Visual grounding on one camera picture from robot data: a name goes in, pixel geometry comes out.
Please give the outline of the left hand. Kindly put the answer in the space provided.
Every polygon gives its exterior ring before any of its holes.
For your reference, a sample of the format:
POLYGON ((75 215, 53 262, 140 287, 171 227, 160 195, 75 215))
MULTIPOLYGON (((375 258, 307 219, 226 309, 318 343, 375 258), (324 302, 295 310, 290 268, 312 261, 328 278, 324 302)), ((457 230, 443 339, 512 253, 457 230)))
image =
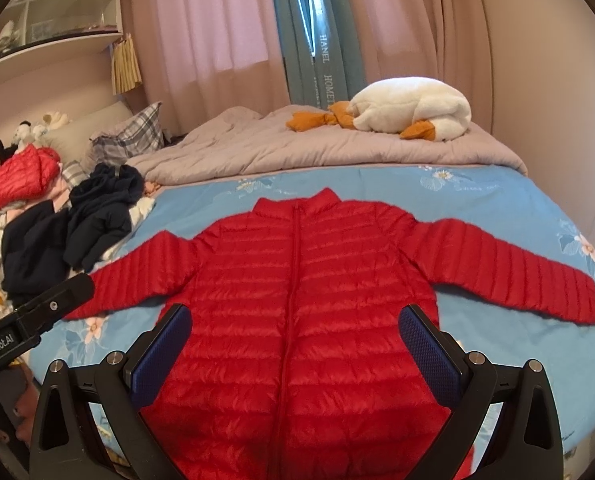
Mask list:
POLYGON ((0 443, 17 440, 30 446, 38 389, 26 364, 15 362, 0 372, 0 443))

